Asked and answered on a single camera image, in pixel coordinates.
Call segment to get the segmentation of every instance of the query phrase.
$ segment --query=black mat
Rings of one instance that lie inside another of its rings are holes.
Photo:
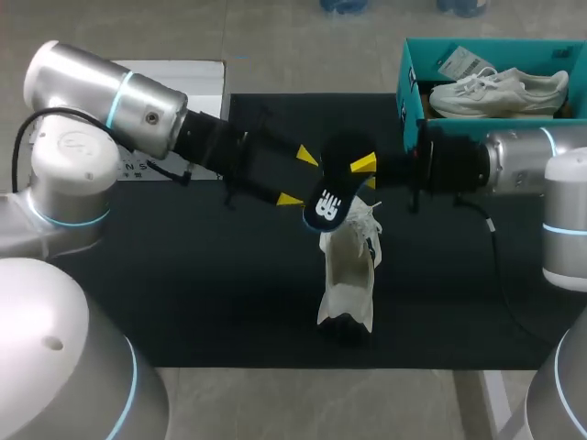
[[[401,149],[393,95],[237,95],[231,117],[270,124],[317,154],[342,127]],[[121,182],[104,243],[60,258],[156,366],[536,369],[549,347],[510,319],[486,225],[449,198],[407,213],[405,190],[365,193],[383,225],[373,335],[349,344],[316,329],[324,291],[318,237],[295,208],[248,198],[223,205],[220,182],[184,189]],[[504,284],[519,319],[551,340],[585,301],[549,286],[539,198],[477,198],[493,215]]]

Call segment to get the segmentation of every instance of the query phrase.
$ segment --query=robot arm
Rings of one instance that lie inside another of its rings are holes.
[[[245,132],[189,111],[184,93],[57,41],[30,63],[24,98],[35,111],[59,107],[91,116],[128,149],[202,165],[223,176],[229,195],[244,191],[279,204],[287,194],[301,203],[320,178],[316,163],[300,159],[299,144],[263,124]],[[48,259],[95,244],[118,162],[117,145],[103,129],[71,115],[45,115],[30,186],[0,197],[0,258]],[[298,181],[283,181],[283,167],[293,168]]]
[[[563,289],[587,292],[586,146],[587,126],[496,131],[481,143],[424,129],[405,183],[416,209],[421,192],[544,195],[544,217],[537,219],[544,275]],[[378,184],[390,169],[382,167],[380,178],[378,168]]]

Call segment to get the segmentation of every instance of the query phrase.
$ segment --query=shoebox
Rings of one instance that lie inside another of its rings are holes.
[[[454,83],[484,67],[511,68],[541,76],[567,71],[567,100],[551,118],[444,118],[427,102],[432,88]],[[481,140],[498,129],[587,124],[587,47],[577,40],[408,38],[397,86],[397,108],[404,148],[412,149],[419,129],[442,127],[447,133]]]

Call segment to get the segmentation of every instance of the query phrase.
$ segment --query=sneaker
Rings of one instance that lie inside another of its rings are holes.
[[[372,331],[375,268],[382,262],[382,226],[373,217],[373,208],[378,204],[368,206],[355,197],[342,226],[320,235],[320,249],[326,255],[327,283],[318,324],[348,314]]]
[[[564,104],[569,74],[533,76],[518,69],[479,74],[432,89],[429,102],[440,115],[457,118],[547,117]]]

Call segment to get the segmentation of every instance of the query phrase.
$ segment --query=black cable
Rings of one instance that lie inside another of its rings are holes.
[[[556,342],[549,341],[545,337],[542,337],[542,336],[536,334],[535,332],[533,332],[532,330],[530,330],[527,326],[524,325],[524,323],[522,323],[520,321],[520,319],[514,313],[514,310],[512,308],[512,303],[510,302],[510,297],[507,294],[507,290],[504,287],[504,280],[502,278],[502,268],[501,268],[501,264],[500,264],[500,260],[499,260],[499,249],[497,247],[497,234],[496,234],[495,225],[493,224],[493,220],[492,220],[491,216],[487,213],[487,211],[485,211],[483,208],[481,208],[476,203],[472,203],[472,202],[464,200],[460,194],[455,196],[454,203],[455,203],[456,207],[469,208],[472,211],[475,211],[476,213],[481,215],[485,219],[485,222],[487,223],[487,226],[489,228],[489,232],[491,233],[491,238],[492,238],[493,269],[495,271],[495,278],[497,279],[497,283],[499,285],[499,290],[500,290],[500,293],[502,294],[502,299],[504,300],[505,309],[507,310],[507,312],[510,315],[510,318],[512,319],[514,324],[520,330],[522,330],[524,333],[533,337],[534,339],[541,342],[542,344],[548,345],[549,347],[555,346]]]
[[[192,181],[192,173],[188,170],[183,172],[183,175],[175,174],[173,172],[167,171],[164,168],[157,165],[155,162],[147,160],[147,166],[151,168],[153,171],[158,172],[160,175],[165,176],[166,178],[179,183],[182,186],[187,186]]]
[[[90,115],[87,115],[86,113],[84,113],[80,110],[75,110],[73,108],[67,108],[67,107],[52,107],[52,108],[44,108],[42,110],[38,110],[35,113],[33,113],[31,116],[29,116],[27,119],[25,119],[25,122],[23,122],[21,124],[20,128],[18,129],[17,137],[15,138],[15,145],[14,145],[14,149],[12,150],[12,192],[13,193],[16,193],[18,191],[18,155],[20,153],[20,144],[22,143],[22,138],[25,136],[25,132],[27,131],[27,128],[33,122],[35,122],[35,120],[37,120],[38,117],[45,116],[45,115],[53,115],[53,114],[77,116],[77,117],[83,119],[84,121],[88,122],[89,124],[92,124],[94,127],[98,127],[100,129],[104,130],[112,138],[112,140],[114,140],[117,143],[117,145],[119,145],[120,147],[122,147],[124,149],[127,149],[131,153],[133,152],[133,149],[129,148],[125,144],[125,142],[122,142],[120,140],[120,138],[118,137],[118,135],[111,128],[108,128],[102,122],[98,121],[97,119],[95,119],[94,117],[92,117]]]

